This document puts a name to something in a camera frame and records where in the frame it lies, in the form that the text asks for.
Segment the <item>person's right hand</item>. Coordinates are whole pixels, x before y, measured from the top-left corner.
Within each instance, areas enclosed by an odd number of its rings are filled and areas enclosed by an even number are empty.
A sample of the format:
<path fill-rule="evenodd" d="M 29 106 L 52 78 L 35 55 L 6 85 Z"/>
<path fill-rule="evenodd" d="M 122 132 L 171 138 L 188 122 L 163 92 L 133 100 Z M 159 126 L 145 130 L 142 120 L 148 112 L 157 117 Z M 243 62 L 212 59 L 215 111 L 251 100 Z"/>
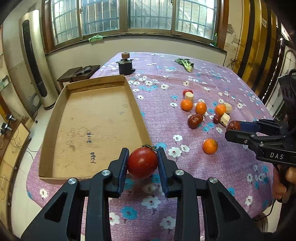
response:
<path fill-rule="evenodd" d="M 286 172 L 286 180 L 291 184 L 296 183 L 296 168 L 290 167 Z M 282 196 L 287 192 L 287 188 L 280 182 L 280 175 L 276 168 L 273 168 L 273 187 L 272 194 L 273 197 L 277 200 L 280 200 Z"/>

